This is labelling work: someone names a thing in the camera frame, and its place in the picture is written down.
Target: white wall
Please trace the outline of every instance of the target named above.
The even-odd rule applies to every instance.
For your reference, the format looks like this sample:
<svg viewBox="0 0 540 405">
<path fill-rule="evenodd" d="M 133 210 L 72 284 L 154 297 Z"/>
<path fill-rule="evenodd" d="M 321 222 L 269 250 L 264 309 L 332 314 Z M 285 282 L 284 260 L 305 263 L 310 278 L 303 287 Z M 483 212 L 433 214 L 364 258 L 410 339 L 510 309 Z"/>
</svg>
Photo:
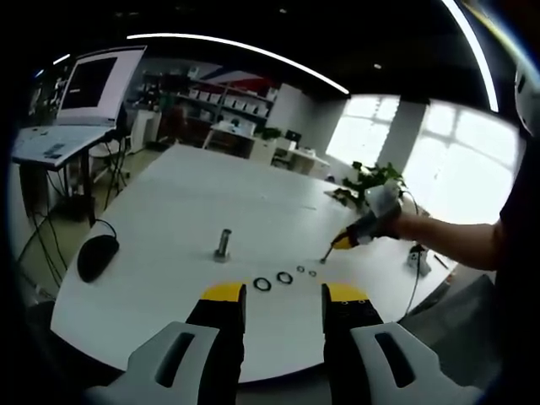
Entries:
<svg viewBox="0 0 540 405">
<path fill-rule="evenodd" d="M 313 101 L 301 90 L 282 84 L 266 127 L 279 128 L 283 132 L 295 131 L 302 135 L 303 144 L 313 117 L 313 108 Z"/>
</svg>

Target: office chair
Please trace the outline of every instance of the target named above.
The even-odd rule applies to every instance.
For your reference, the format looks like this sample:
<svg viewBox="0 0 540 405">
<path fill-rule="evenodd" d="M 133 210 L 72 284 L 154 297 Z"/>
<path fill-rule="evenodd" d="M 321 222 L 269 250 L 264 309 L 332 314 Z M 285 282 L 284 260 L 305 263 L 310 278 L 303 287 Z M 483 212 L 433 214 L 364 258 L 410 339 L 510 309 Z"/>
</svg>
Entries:
<svg viewBox="0 0 540 405">
<path fill-rule="evenodd" d="M 123 167 L 116 167 L 117 162 L 123 163 L 123 159 L 127 153 L 127 137 L 129 134 L 126 109 L 124 105 L 121 105 L 116 120 L 116 128 L 111 129 L 107 133 L 107 136 L 105 136 L 104 141 L 95 145 L 89 151 L 90 173 L 92 173 L 94 183 L 99 181 L 107 173 L 113 176 L 115 169 L 119 172 L 119 177 L 122 179 L 128 179 L 130 177 L 131 172 L 129 170 Z M 95 172 L 93 168 L 96 160 L 103 162 L 98 172 Z"/>
</svg>

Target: metal bolt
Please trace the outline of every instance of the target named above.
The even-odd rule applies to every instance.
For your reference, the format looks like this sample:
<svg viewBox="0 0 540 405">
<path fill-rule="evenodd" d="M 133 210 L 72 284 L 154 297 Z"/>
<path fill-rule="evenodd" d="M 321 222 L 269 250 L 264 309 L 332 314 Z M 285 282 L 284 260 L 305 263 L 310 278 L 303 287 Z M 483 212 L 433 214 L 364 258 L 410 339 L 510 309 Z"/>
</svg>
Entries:
<svg viewBox="0 0 540 405">
<path fill-rule="evenodd" d="M 230 254 L 227 251 L 227 245 L 229 244 L 229 236 L 232 233 L 230 229 L 223 229 L 221 232 L 221 238 L 219 238 L 219 246 L 213 253 L 213 259 L 216 262 L 227 262 L 230 258 Z"/>
</svg>

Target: ceiling light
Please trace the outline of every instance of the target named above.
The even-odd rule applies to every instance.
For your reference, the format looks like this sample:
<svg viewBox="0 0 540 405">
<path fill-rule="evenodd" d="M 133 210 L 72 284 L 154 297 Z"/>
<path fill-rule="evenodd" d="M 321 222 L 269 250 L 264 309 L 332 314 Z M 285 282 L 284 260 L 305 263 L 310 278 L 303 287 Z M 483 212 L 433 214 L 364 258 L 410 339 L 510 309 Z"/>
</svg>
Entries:
<svg viewBox="0 0 540 405">
<path fill-rule="evenodd" d="M 462 29 L 462 32 L 465 35 L 465 38 L 467 38 L 469 46 L 471 47 L 472 53 L 476 58 L 476 62 L 478 64 L 478 67 L 480 68 L 480 73 L 482 74 L 483 84 L 486 87 L 486 93 L 488 93 L 489 108 L 491 109 L 491 111 L 499 112 L 497 94 L 495 93 L 495 87 L 493 86 L 493 79 L 491 78 L 491 72 L 489 71 L 488 62 L 486 61 L 486 56 L 482 52 L 482 47 L 480 46 L 480 43 L 478 42 L 478 39 L 474 34 L 473 29 L 471 28 L 471 25 L 465 18 L 465 15 L 460 10 L 460 8 L 457 7 L 457 4 L 454 3 L 454 0 L 441 1 L 445 4 L 446 8 L 448 8 L 448 11 L 450 11 L 450 14 L 452 14 L 454 20 Z"/>
<path fill-rule="evenodd" d="M 257 48 L 255 46 L 242 44 L 241 42 L 235 42 L 233 40 L 224 40 L 221 38 L 215 38 L 213 36 L 205 36 L 205 35 L 194 35 L 194 34 L 171 34 L 171 33 L 158 33 L 158 34 L 139 34 L 139 35 L 128 35 L 128 40 L 136 40 L 139 38 L 186 38 L 188 40 L 203 40 L 203 41 L 212 41 L 212 42 L 219 42 L 220 44 L 225 45 L 232 45 L 232 46 L 238 46 L 239 48 L 247 49 L 248 51 L 254 51 L 257 53 L 261 53 L 262 55 L 266 55 L 267 57 L 273 57 L 274 59 L 278 59 L 281 62 L 288 63 L 291 66 L 294 66 L 295 68 L 298 68 L 300 70 L 303 70 L 306 73 L 309 73 L 312 76 L 315 76 L 316 78 L 322 80 L 325 83 L 330 84 L 332 87 L 338 89 L 342 93 L 348 95 L 349 91 L 345 89 L 343 86 L 337 84 L 333 80 L 327 78 L 326 76 L 321 75 L 320 73 L 317 73 L 315 70 L 309 69 L 308 67 L 304 65 L 300 65 L 297 62 L 291 61 L 290 59 L 287 59 L 286 57 L 281 57 L 280 55 L 265 51 L 264 49 Z"/>
<path fill-rule="evenodd" d="M 60 57 L 58 58 L 56 61 L 54 61 L 52 64 L 53 65 L 56 65 L 58 63 L 60 63 L 61 61 L 65 61 L 66 59 L 68 59 L 71 55 L 67 54 L 67 55 L 64 55 L 63 57 Z"/>
</svg>

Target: white storage bin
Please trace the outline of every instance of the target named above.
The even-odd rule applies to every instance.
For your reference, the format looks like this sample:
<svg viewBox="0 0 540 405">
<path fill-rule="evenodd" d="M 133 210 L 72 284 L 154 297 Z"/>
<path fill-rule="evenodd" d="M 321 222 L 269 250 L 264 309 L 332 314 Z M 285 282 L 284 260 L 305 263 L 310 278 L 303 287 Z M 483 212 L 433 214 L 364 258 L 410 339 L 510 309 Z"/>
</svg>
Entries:
<svg viewBox="0 0 540 405">
<path fill-rule="evenodd" d="M 224 104 L 227 106 L 227 107 L 232 107 L 233 105 L 235 105 L 235 101 L 236 101 L 236 98 L 233 97 L 232 95 L 228 95 L 225 97 L 225 102 Z"/>
<path fill-rule="evenodd" d="M 246 103 L 246 112 L 250 112 L 251 114 L 255 114 L 255 109 L 256 108 L 257 108 L 257 104 Z"/>
<path fill-rule="evenodd" d="M 259 105 L 259 108 L 256 111 L 258 116 L 267 116 L 268 108 L 264 105 Z"/>
<path fill-rule="evenodd" d="M 210 102 L 214 103 L 214 104 L 218 104 L 220 98 L 221 98 L 221 94 L 211 94 L 210 95 Z"/>
<path fill-rule="evenodd" d="M 210 93 L 208 91 L 201 91 L 199 93 L 199 99 L 202 101 L 208 101 L 209 96 L 210 96 Z"/>
<path fill-rule="evenodd" d="M 244 110 L 246 108 L 246 102 L 244 100 L 237 100 L 235 103 L 236 110 Z"/>
<path fill-rule="evenodd" d="M 278 89 L 273 89 L 273 88 L 268 89 L 267 100 L 275 101 L 276 97 L 278 97 Z"/>
</svg>

